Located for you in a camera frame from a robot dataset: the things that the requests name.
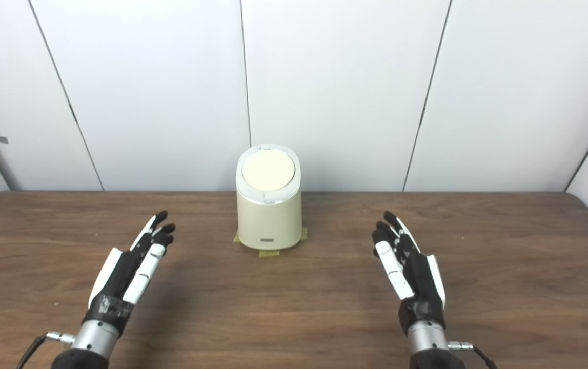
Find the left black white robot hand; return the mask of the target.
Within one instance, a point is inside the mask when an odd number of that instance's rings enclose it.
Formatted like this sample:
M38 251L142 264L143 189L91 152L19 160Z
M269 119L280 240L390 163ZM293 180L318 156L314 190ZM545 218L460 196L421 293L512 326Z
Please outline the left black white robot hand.
M153 215L127 250L111 250L94 283L83 323L101 321L123 334L174 240L175 224L163 224L168 215L167 210Z

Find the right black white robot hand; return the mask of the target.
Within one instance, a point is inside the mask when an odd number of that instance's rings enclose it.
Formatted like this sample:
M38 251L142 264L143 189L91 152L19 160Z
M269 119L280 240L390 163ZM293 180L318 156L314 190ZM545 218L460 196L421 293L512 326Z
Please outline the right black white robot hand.
M423 254L406 224L389 211L376 223L372 239L373 255L399 298L398 317L404 333L420 321L446 329L446 293L437 258Z

